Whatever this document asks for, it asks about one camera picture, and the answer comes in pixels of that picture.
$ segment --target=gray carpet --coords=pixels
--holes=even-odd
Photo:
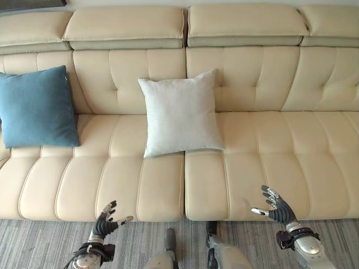
[[[326,253],[337,268],[359,268],[359,220],[306,221],[318,232]],[[92,223],[0,220],[0,268],[62,268],[71,253],[85,242]],[[111,234],[114,262],[104,269],[144,268],[148,259],[162,251],[166,228],[177,233],[180,268],[205,269],[205,222],[184,219],[171,223],[131,223]],[[238,245],[257,269],[299,269],[291,250],[280,251],[273,222],[220,222],[221,237]]]

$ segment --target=sofa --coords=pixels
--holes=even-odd
[[[6,149],[0,218],[264,220],[260,186],[299,219],[359,217],[358,7],[96,7],[0,17],[0,72],[65,65],[79,147]],[[137,78],[216,69],[224,150],[144,158]]]

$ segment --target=throw pillow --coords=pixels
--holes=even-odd
[[[214,111],[215,70],[195,78],[138,79],[145,95],[145,157],[196,149],[223,149]]]
[[[0,72],[0,118],[6,148],[80,145],[66,66]]]

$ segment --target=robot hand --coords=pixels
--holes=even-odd
[[[299,263],[305,269],[335,269],[324,252],[319,235],[309,227],[298,223],[291,207],[273,189],[262,185],[263,196],[272,210],[252,208],[252,212],[267,216],[286,226],[286,231],[277,232],[277,243],[281,249],[292,249],[297,253]]]
[[[119,226],[124,225],[134,219],[134,217],[128,216],[120,221],[112,222],[113,218],[111,215],[116,211],[113,209],[116,207],[116,205],[116,200],[112,201],[102,210],[100,216],[97,218],[96,223],[94,224],[89,242],[92,242],[94,238],[98,237],[102,238],[102,240],[105,239],[106,235],[115,231]]]
[[[281,198],[273,189],[262,185],[263,196],[267,198],[266,202],[271,205],[273,210],[265,210],[257,207],[252,208],[252,212],[257,215],[267,216],[279,223],[287,225],[297,221],[291,207]]]
[[[73,253],[72,259],[65,265],[64,269],[72,263],[74,269],[99,269],[102,263],[113,260],[115,245],[104,245],[105,237],[115,231],[119,226],[134,219],[132,216],[125,217],[120,221],[113,222],[111,215],[115,212],[116,201],[112,201],[102,210],[97,218],[89,240],[82,244],[78,251]]]

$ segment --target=seat cushion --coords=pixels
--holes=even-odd
[[[264,220],[261,185],[299,219],[359,217],[359,112],[217,114],[224,151],[185,153],[191,220]]]
[[[111,200],[114,219],[183,215],[183,154],[144,159],[145,115],[79,115],[80,147],[0,142],[0,219],[92,221]]]

